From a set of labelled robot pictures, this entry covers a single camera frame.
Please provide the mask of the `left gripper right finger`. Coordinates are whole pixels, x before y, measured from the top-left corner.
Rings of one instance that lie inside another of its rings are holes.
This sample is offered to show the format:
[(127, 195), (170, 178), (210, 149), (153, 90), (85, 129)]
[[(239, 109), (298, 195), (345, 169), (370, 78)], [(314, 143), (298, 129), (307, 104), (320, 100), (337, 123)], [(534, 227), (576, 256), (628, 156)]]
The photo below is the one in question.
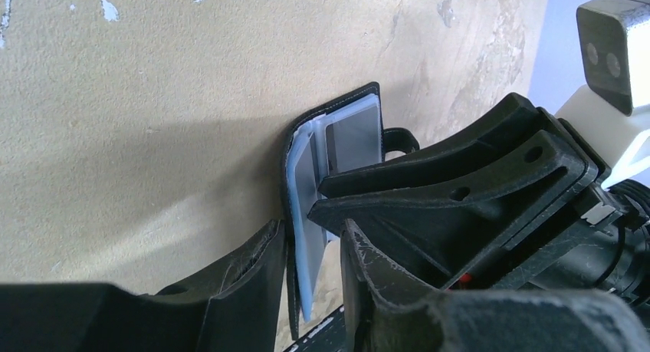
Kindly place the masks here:
[(647, 351), (642, 322), (602, 291), (442, 291), (341, 233), (350, 351)]

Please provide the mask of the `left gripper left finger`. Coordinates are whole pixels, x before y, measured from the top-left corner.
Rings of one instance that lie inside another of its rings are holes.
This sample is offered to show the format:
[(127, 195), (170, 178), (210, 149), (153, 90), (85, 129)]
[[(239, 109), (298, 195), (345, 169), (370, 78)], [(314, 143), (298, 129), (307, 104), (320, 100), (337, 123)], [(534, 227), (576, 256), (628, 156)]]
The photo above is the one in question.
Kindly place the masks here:
[(284, 224), (156, 294), (107, 283), (1, 286), (3, 351), (271, 351)]

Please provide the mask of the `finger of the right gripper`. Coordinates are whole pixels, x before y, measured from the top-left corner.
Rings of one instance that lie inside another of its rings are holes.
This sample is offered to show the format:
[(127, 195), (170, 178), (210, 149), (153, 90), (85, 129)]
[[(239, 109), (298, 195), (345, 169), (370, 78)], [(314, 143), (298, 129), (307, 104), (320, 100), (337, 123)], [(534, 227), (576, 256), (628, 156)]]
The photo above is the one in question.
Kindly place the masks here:
[(413, 153), (328, 176), (320, 184), (327, 198), (414, 188), (466, 176), (499, 160), (531, 135), (539, 111), (510, 93), (456, 134)]

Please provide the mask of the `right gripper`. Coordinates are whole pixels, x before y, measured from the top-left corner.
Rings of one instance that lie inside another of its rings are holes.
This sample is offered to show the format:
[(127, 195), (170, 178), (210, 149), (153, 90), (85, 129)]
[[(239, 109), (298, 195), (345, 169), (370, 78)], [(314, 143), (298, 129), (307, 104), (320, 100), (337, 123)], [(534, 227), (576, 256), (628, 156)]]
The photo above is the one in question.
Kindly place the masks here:
[(314, 204), (438, 289), (582, 288), (649, 296), (649, 190), (544, 110), (490, 111), (442, 141), (450, 181)]

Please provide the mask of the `dark credit card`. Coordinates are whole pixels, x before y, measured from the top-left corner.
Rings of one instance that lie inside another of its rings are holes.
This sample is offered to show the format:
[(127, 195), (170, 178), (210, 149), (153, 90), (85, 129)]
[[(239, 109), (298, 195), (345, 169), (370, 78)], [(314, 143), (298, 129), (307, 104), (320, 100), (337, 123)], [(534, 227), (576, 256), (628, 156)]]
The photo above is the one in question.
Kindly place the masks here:
[(326, 118), (325, 138), (329, 173), (341, 173), (381, 161), (380, 119), (377, 106), (334, 113)]

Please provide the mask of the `black leather card holder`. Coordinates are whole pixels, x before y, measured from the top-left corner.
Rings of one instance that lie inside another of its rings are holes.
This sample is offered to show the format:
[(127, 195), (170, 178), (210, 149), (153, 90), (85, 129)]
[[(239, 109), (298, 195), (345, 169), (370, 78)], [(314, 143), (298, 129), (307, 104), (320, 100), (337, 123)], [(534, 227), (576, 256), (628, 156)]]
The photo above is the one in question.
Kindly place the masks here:
[(308, 218), (317, 201), (337, 194), (327, 188), (327, 180), (382, 163), (389, 152), (413, 153), (419, 148), (409, 130), (384, 127), (376, 81), (310, 109), (290, 123), (280, 164), (292, 340), (300, 337), (300, 323), (311, 319), (324, 250), (339, 236)]

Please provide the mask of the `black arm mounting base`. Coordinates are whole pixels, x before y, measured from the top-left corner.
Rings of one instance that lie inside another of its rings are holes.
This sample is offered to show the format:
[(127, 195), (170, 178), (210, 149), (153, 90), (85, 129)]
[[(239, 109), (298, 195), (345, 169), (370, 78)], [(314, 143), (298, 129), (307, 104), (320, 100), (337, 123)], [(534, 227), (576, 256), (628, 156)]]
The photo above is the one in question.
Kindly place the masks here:
[(346, 351), (344, 306), (325, 317), (284, 352), (343, 352)]

